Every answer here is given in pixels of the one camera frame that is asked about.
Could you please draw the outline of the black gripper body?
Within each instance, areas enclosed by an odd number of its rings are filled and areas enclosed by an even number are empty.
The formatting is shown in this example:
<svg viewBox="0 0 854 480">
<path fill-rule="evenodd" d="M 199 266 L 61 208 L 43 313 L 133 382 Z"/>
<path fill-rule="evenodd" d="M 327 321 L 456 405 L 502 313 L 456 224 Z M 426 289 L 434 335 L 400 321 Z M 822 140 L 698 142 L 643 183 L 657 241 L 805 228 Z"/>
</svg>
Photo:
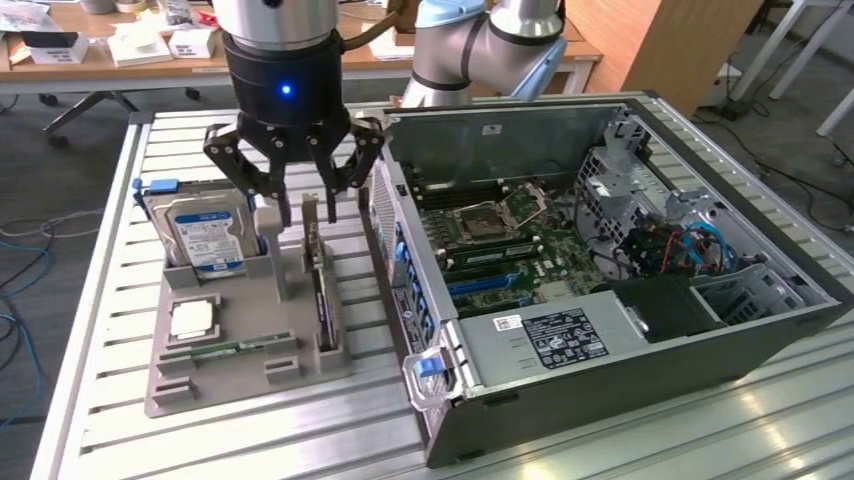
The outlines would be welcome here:
<svg viewBox="0 0 854 480">
<path fill-rule="evenodd" d="M 243 120 L 244 140 L 287 163 L 312 160 L 308 137 L 330 156 L 350 131 L 342 92 L 342 38 L 332 33 L 298 50 L 271 51 L 223 35 L 226 58 Z"/>
</svg>

